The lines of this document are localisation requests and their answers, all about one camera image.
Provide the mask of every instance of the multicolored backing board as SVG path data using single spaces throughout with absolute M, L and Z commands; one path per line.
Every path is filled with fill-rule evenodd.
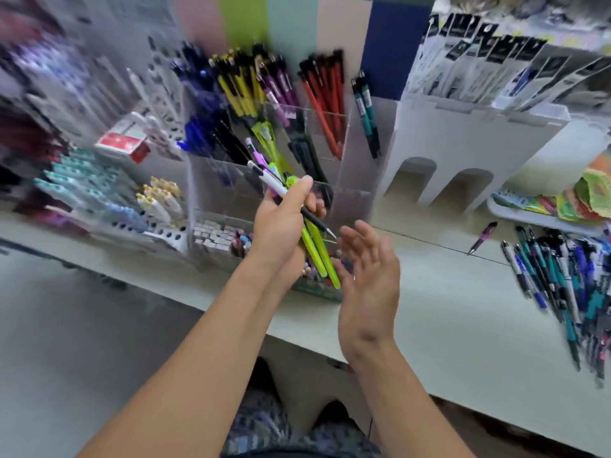
M 372 94 L 399 100 L 434 0 L 174 0 L 185 35 L 207 54 L 263 41 L 291 70 L 343 48 L 347 83 L 359 69 Z

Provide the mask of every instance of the forearm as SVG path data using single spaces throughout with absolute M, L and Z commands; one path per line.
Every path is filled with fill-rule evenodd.
M 170 359 L 82 456 L 218 457 L 275 308 L 270 281 L 265 270 L 242 262 Z
M 355 370 L 390 458 L 474 458 L 394 343 Z

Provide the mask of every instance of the navy blue stripe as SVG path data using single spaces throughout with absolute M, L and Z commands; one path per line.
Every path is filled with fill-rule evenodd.
M 431 6 L 373 2 L 361 69 L 371 94 L 401 99 Z

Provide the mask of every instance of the floor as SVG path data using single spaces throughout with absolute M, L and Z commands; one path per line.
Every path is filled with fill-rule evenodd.
M 0 255 L 0 456 L 73 456 L 172 354 L 201 313 L 23 253 Z M 267 337 L 293 426 L 307 431 L 340 399 L 366 432 L 355 377 L 325 357 Z M 444 411 L 478 457 L 531 457 Z

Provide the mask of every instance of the black shoe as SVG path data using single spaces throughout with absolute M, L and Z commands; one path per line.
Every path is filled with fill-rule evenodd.
M 247 389 L 266 392 L 273 395 L 279 403 L 282 403 L 278 395 L 278 390 L 276 389 L 276 384 L 274 383 L 274 378 L 271 376 L 270 367 L 262 357 L 256 358 L 255 367 L 252 369 Z
M 316 429 L 322 424 L 329 423 L 349 424 L 357 429 L 359 428 L 355 421 L 350 418 L 350 415 L 348 415 L 348 410 L 346 407 L 339 400 L 333 400 L 331 403 L 328 403 L 325 408 L 323 408 L 323 411 L 318 415 L 318 419 L 316 420 L 316 423 L 314 423 L 314 427 L 312 429 Z

